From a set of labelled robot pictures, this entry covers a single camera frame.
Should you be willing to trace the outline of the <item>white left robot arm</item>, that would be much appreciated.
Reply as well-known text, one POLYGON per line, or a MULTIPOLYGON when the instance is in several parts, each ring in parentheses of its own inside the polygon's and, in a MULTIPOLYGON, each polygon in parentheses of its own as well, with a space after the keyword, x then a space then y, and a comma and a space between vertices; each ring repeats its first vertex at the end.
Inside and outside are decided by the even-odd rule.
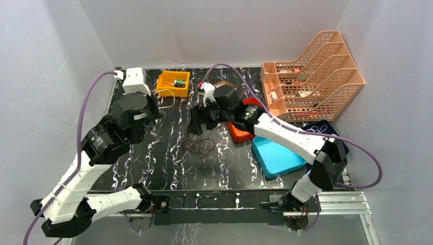
POLYGON ((111 214, 151 210, 155 198, 142 184, 94 197, 88 192, 132 144, 144 140, 159 116, 156 98, 141 92, 126 93, 112 105, 111 112, 82 138, 73 163, 53 192, 31 203, 33 213, 44 218, 41 228, 46 237, 72 238, 111 214))

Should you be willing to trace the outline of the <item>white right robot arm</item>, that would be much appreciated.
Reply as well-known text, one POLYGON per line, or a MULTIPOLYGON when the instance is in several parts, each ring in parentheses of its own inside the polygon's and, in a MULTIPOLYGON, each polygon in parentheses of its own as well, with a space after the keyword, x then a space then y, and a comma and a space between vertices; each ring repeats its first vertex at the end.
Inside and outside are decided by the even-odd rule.
POLYGON ((231 123, 235 128, 269 139, 302 157, 311 169, 291 187, 284 197, 263 205, 270 212, 301 211, 308 200, 321 191, 332 191, 344 168, 347 155, 342 141, 334 135, 316 136, 267 113, 256 104, 245 104, 229 85, 215 87, 202 82, 198 86, 202 102, 191 110, 187 132, 203 133, 220 123, 231 123))

